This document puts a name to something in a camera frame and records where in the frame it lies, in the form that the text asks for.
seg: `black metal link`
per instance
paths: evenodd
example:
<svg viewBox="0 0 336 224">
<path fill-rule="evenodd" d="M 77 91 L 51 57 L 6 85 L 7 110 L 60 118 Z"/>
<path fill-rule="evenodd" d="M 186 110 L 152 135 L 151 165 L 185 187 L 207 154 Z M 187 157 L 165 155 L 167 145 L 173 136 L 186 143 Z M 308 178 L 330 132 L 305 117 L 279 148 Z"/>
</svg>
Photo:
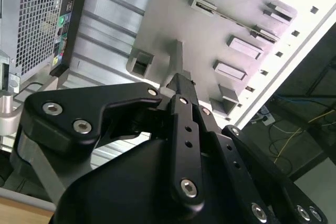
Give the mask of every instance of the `black metal link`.
<svg viewBox="0 0 336 224">
<path fill-rule="evenodd" d="M 187 212 L 199 212 L 203 208 L 203 182 L 201 169 L 201 150 L 197 123 L 193 122 L 192 104 L 181 95 L 171 99 L 173 115 L 171 153 L 171 187 L 173 194 Z M 182 181 L 190 181 L 183 190 Z"/>
<path fill-rule="evenodd" d="M 228 125 L 222 133 L 232 138 L 253 179 L 264 191 L 263 200 L 272 205 L 281 223 L 328 223 L 323 212 L 240 129 Z M 308 213 L 309 220 L 302 217 L 299 206 Z M 316 210 L 322 221 L 312 215 L 310 208 Z"/>
</svg>

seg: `cable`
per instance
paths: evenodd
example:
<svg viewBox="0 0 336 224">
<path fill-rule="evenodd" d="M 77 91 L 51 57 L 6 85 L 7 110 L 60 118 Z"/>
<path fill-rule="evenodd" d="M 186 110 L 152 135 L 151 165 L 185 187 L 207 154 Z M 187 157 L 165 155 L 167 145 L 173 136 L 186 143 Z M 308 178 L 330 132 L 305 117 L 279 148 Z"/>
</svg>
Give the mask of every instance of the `cable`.
<svg viewBox="0 0 336 224">
<path fill-rule="evenodd" d="M 21 189 L 19 190 L 19 193 L 21 193 L 21 191 L 22 191 L 23 187 L 25 186 L 26 182 L 27 182 L 27 180 L 25 180 L 25 181 L 23 182 L 22 187 L 21 187 Z"/>
<path fill-rule="evenodd" d="M 16 188 L 15 191 L 18 191 L 18 190 L 19 190 L 19 187 L 23 184 L 24 181 L 25 181 L 25 179 L 23 179 L 23 180 L 21 181 L 21 183 L 17 186 L 17 188 Z"/>
<path fill-rule="evenodd" d="M 284 131 L 283 129 L 279 128 L 279 127 L 276 126 L 276 125 L 273 125 L 273 127 L 276 128 L 276 129 L 278 129 L 279 131 L 284 132 L 284 133 L 287 133 L 287 134 L 292 134 L 292 133 L 294 133 L 294 132 Z"/>
<path fill-rule="evenodd" d="M 315 101 L 315 100 L 310 100 L 310 99 L 295 99 L 295 100 L 290 100 L 290 99 L 288 99 L 288 98 L 282 97 L 282 96 L 277 95 L 277 94 L 275 94 L 275 96 L 278 97 L 278 98 L 280 98 L 280 99 L 283 99 L 283 100 L 285 100 L 285 101 L 292 102 L 292 103 L 310 103 L 310 102 L 312 102 L 312 103 L 316 103 L 316 104 L 318 104 L 318 105 L 321 105 L 321 106 L 323 106 L 323 107 L 325 107 L 325 108 L 328 108 L 328 109 L 330 109 L 330 110 L 334 110 L 334 109 L 335 109 L 335 108 L 333 108 L 333 107 L 331 107 L 331 106 L 328 106 L 328 105 L 323 104 L 323 103 L 321 103 L 321 102 L 317 102 L 317 101 Z"/>
<path fill-rule="evenodd" d="M 330 125 L 334 125 L 334 124 L 336 124 L 336 122 L 328 123 L 328 124 L 323 124 L 323 125 L 321 125 L 321 127 L 326 127 L 326 126 L 330 126 Z M 294 131 L 292 131 L 292 132 L 284 131 L 283 129 L 279 128 L 279 127 L 276 126 L 276 125 L 273 125 L 273 127 L 276 128 L 276 129 L 278 129 L 279 131 L 284 132 L 284 133 L 287 133 L 287 134 L 295 133 Z"/>
<path fill-rule="evenodd" d="M 317 119 L 319 119 L 319 118 L 322 118 L 322 117 L 324 117 L 324 116 L 326 116 L 326 115 L 328 115 L 328 114 L 330 114 L 330 113 L 332 113 L 332 112 L 334 112 L 334 111 L 335 111 L 335 110 L 331 110 L 331 111 L 329 111 L 329 112 L 327 112 L 327 113 L 324 113 L 324 114 L 322 114 L 322 115 L 319 115 L 319 116 L 313 118 L 312 120 L 308 121 L 308 123 L 311 123 L 311 122 L 313 122 L 313 121 L 315 121 L 315 120 L 317 120 Z M 291 140 L 291 139 L 292 139 L 292 138 L 293 138 L 293 137 L 294 137 L 300 130 L 301 130 L 301 128 L 298 128 L 298 129 L 293 133 L 293 135 L 290 136 L 290 137 L 288 138 L 287 142 L 285 143 L 285 145 L 282 147 L 281 151 L 279 152 L 277 158 L 274 160 L 274 163 L 277 162 L 278 158 L 281 156 L 281 153 L 284 151 L 284 149 L 286 148 L 286 146 L 287 146 L 287 144 L 289 143 L 289 141 L 290 141 L 290 140 Z"/>
</svg>

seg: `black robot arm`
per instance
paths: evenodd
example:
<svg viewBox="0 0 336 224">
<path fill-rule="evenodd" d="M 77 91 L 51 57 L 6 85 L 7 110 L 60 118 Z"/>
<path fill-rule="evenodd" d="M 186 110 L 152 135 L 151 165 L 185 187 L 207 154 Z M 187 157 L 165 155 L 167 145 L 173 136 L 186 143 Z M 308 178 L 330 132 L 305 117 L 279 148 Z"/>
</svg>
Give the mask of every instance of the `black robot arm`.
<svg viewBox="0 0 336 224">
<path fill-rule="evenodd" d="M 327 223 L 242 131 L 218 128 L 193 82 L 167 87 L 175 95 L 133 83 L 27 98 L 12 163 L 57 205 L 50 223 Z M 91 169 L 96 147 L 141 132 L 150 139 Z"/>
</svg>

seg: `gray plastic part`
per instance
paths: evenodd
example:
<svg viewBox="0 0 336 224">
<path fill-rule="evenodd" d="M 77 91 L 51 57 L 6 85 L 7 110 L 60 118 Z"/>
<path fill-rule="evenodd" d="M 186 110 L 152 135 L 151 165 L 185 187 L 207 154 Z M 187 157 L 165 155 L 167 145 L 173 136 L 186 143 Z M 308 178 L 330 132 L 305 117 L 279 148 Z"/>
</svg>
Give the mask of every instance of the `gray plastic part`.
<svg viewBox="0 0 336 224">
<path fill-rule="evenodd" d="M 264 14 L 284 23 L 289 25 L 289 23 L 293 20 L 294 18 L 294 14 L 292 14 L 291 12 L 285 10 L 284 8 L 274 4 L 274 3 L 269 3 L 267 5 L 269 8 L 272 9 L 272 11 L 269 10 L 265 10 Z"/>
<path fill-rule="evenodd" d="M 254 59 L 258 59 L 259 56 L 261 56 L 264 51 L 250 43 L 247 43 L 239 38 L 236 38 L 234 36 L 231 37 L 231 39 L 229 40 L 229 42 L 227 43 L 227 45 L 232 48 L 235 49 L 247 56 L 250 56 Z"/>
<path fill-rule="evenodd" d="M 239 103 L 236 91 L 228 89 L 221 85 L 219 85 L 219 91 L 221 92 L 220 94 L 222 95 L 223 99 L 228 100 L 230 102 Z"/>
<path fill-rule="evenodd" d="M 210 104 L 214 113 L 222 116 L 229 116 L 231 111 L 237 106 L 237 103 L 223 100 L 222 102 L 210 98 Z"/>
<path fill-rule="evenodd" d="M 167 74 L 160 86 L 166 87 L 176 73 L 183 74 L 183 42 L 175 40 L 169 48 L 170 59 Z"/>
<path fill-rule="evenodd" d="M 206 7 L 209 8 L 209 10 L 205 10 L 205 9 L 197 6 L 197 3 L 201 3 L 202 5 L 205 5 Z M 214 4 L 212 4 L 208 1 L 205 1 L 205 0 L 189 0 L 189 4 L 190 4 L 191 8 L 193 8 L 193 9 L 195 9 L 195 10 L 201 12 L 201 13 L 204 13 L 204 14 L 210 16 L 210 17 L 212 17 L 214 15 L 212 10 L 217 10 L 217 7 Z"/>
<path fill-rule="evenodd" d="M 214 64 L 214 70 L 222 76 L 229 77 L 236 81 L 243 81 L 247 75 L 245 71 L 225 64 L 219 60 Z"/>
<path fill-rule="evenodd" d="M 140 78 L 146 78 L 154 56 L 145 51 L 134 48 L 127 61 L 126 69 L 129 73 Z"/>
<path fill-rule="evenodd" d="M 163 95 L 165 95 L 166 97 L 169 97 L 169 98 L 176 95 L 176 92 L 174 90 L 171 90 L 167 87 L 160 87 L 159 92 L 160 92 L 160 94 L 163 94 Z"/>
</svg>

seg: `rectangular slot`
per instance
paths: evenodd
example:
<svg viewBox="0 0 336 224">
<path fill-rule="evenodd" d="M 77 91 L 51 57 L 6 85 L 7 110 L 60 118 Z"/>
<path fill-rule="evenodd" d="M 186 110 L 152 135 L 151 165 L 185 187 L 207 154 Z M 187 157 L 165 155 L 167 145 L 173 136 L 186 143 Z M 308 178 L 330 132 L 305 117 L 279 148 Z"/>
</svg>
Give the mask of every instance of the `rectangular slot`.
<svg viewBox="0 0 336 224">
<path fill-rule="evenodd" d="M 254 88 L 251 88 L 251 87 L 249 87 L 249 86 L 247 86 L 245 89 L 248 90 L 248 91 L 250 91 L 251 93 L 253 93 L 253 92 L 255 91 Z"/>
<path fill-rule="evenodd" d="M 230 65 L 227 65 L 223 62 L 220 62 L 220 61 L 217 61 L 214 65 L 214 70 L 223 75 L 223 76 L 226 76 L 226 77 L 229 77 L 233 80 L 236 80 L 236 81 L 242 81 L 245 77 L 246 77 L 246 72 L 238 69 L 238 68 L 235 68 L 235 67 L 232 67 Z"/>
<path fill-rule="evenodd" d="M 318 11 L 319 11 L 319 9 L 316 8 L 315 6 L 313 6 L 310 10 L 310 12 L 313 13 L 313 14 L 316 14 Z"/>
<path fill-rule="evenodd" d="M 234 103 L 239 103 L 236 91 L 228 89 L 221 85 L 219 85 L 219 91 L 221 92 L 220 94 L 222 95 L 223 99 L 234 102 Z"/>
<path fill-rule="evenodd" d="M 1 90 L 8 90 L 9 64 L 1 64 Z"/>
<path fill-rule="evenodd" d="M 192 9 L 195 9 L 201 13 L 204 13 L 210 17 L 214 15 L 214 11 L 217 7 L 205 0 L 189 0 L 189 4 Z"/>
<path fill-rule="evenodd" d="M 265 71 L 265 70 L 262 70 L 262 69 L 261 69 L 259 72 L 260 72 L 260 73 L 261 73 L 263 76 L 266 76 L 266 75 L 268 75 L 268 72 L 267 72 L 267 71 Z"/>
<path fill-rule="evenodd" d="M 275 54 L 276 56 L 278 56 L 278 57 L 281 57 L 281 56 L 283 56 L 284 54 L 282 53 L 282 52 L 277 52 L 276 54 Z"/>
<path fill-rule="evenodd" d="M 66 23 L 63 27 L 63 31 L 62 31 L 62 34 L 66 34 L 69 30 L 69 23 Z"/>
<path fill-rule="evenodd" d="M 295 36 L 295 37 L 298 37 L 300 35 L 300 32 L 295 30 L 295 31 L 292 32 L 292 35 Z"/>
<path fill-rule="evenodd" d="M 274 12 L 271 12 L 269 10 L 265 10 L 264 11 L 264 14 L 280 21 L 281 23 L 284 23 L 286 25 L 289 25 L 289 23 L 291 22 L 292 18 L 291 17 L 288 17 L 286 16 L 285 14 L 281 13 L 281 12 L 278 12 L 278 11 L 274 11 Z"/>
<path fill-rule="evenodd" d="M 126 64 L 126 69 L 128 72 L 136 76 L 145 78 L 148 69 L 152 64 L 153 58 L 153 55 L 147 54 L 146 52 L 138 49 L 133 49 L 133 51 L 131 52 L 131 56 Z"/>
<path fill-rule="evenodd" d="M 237 50 L 247 56 L 250 56 L 254 59 L 258 59 L 259 56 L 263 54 L 263 50 L 255 47 L 241 39 L 236 37 L 232 37 L 229 43 L 227 44 L 230 48 Z"/>
<path fill-rule="evenodd" d="M 277 41 L 272 39 L 271 37 L 265 36 L 263 34 L 255 33 L 254 31 L 251 32 L 251 36 L 255 39 L 267 43 L 267 44 L 275 44 Z"/>
<path fill-rule="evenodd" d="M 232 109 L 237 105 L 237 103 L 231 101 L 217 101 L 212 98 L 210 98 L 210 104 L 214 113 L 217 113 L 224 117 L 229 116 Z"/>
<path fill-rule="evenodd" d="M 140 75 L 140 76 L 144 76 L 145 72 L 146 72 L 146 68 L 147 68 L 146 64 L 144 64 L 140 61 L 136 61 L 135 65 L 134 65 L 134 68 L 133 68 L 133 72 Z"/>
</svg>

